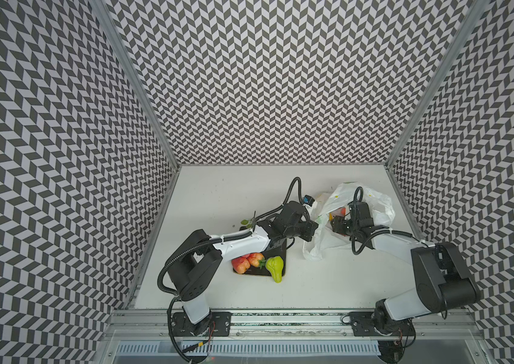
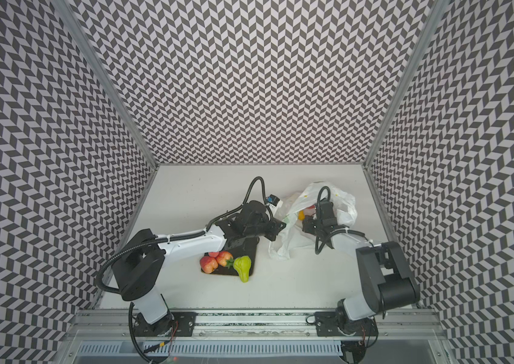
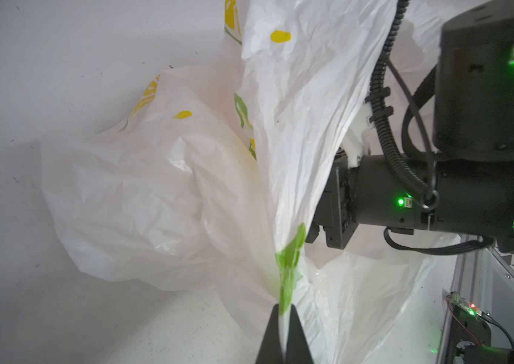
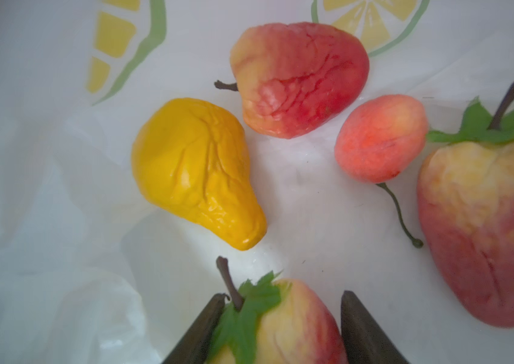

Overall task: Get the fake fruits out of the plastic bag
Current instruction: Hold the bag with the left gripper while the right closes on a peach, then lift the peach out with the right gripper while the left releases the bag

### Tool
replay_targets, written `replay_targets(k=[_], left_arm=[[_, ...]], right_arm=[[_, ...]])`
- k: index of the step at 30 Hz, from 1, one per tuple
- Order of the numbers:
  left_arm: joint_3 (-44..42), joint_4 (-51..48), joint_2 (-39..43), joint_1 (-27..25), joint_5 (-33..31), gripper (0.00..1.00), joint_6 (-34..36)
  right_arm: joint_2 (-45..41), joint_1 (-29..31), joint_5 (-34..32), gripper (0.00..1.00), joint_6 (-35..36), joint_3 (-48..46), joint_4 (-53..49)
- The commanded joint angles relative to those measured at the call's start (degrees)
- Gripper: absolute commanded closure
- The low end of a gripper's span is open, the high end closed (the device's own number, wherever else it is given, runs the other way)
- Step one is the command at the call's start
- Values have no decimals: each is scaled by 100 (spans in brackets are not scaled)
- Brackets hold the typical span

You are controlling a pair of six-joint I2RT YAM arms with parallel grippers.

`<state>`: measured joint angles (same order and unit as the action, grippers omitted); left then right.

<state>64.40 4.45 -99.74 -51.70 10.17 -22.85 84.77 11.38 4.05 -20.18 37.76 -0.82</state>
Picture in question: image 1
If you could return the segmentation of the yellow fake pear with leaves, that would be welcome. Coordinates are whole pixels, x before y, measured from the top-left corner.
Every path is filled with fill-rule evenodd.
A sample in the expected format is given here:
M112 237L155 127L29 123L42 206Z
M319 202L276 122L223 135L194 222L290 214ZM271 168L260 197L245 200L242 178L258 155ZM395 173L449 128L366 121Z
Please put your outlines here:
M254 224L256 223L256 212L254 212L253 214L253 217L252 218L248 218L248 219L244 219L241 221L240 225L240 229L241 230L244 230L244 229L252 229Z

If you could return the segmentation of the green fake fruit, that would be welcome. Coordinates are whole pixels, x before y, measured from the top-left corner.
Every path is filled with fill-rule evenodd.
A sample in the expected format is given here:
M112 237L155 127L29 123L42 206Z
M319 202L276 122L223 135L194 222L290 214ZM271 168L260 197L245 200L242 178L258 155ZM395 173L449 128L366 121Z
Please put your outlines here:
M265 268L272 276L275 283L281 283L283 280L284 260L281 256L275 256L267 259Z

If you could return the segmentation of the red fake strawberry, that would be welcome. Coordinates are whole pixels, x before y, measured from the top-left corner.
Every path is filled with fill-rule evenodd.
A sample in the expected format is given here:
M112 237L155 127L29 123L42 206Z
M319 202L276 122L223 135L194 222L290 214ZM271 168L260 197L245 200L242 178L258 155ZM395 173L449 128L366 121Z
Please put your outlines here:
M251 268L249 260L244 256L233 259L231 261L231 264L233 266L234 271L239 275L245 274Z

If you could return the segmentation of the white plastic bag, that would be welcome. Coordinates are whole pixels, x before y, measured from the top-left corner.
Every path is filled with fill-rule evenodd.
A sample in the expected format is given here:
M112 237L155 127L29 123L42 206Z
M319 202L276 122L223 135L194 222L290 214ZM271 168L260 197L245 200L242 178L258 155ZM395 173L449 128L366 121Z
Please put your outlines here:
M319 227L316 229L312 241L303 243L302 252L306 261L321 261L325 250L350 245L348 236L333 232L331 228L331 213L347 208L347 205L353 201L358 187L363 188L363 203L369 205L374 223L376 225L392 226L395 211L393 200L387 194L382 194L358 182L339 184L331 193L319 194L313 206L308 208L311 219Z

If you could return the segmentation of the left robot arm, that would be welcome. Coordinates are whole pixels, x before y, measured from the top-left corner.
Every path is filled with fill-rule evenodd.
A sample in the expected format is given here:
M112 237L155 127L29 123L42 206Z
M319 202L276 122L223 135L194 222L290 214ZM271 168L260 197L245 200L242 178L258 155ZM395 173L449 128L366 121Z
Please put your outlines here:
M263 267L270 258L284 257L297 238L310 242L319 227L309 213L314 201L302 193L301 178L295 177L280 206L253 216L238 232L194 231L167 258L157 277L158 289L183 304L191 324L206 321L211 309L205 291L221 264L235 261L244 274Z

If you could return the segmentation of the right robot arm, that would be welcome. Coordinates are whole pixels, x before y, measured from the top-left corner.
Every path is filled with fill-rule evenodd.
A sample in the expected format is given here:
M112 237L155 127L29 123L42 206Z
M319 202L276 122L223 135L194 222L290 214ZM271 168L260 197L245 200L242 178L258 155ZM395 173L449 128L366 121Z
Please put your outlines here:
M388 335L395 325L430 314L442 314L477 303L482 292L467 267L459 247L452 243L428 243L412 233L375 224L371 209L357 187L348 203L349 212L331 221L333 232L348 236L354 255L379 250L413 268L414 288L379 300L371 320L375 330Z

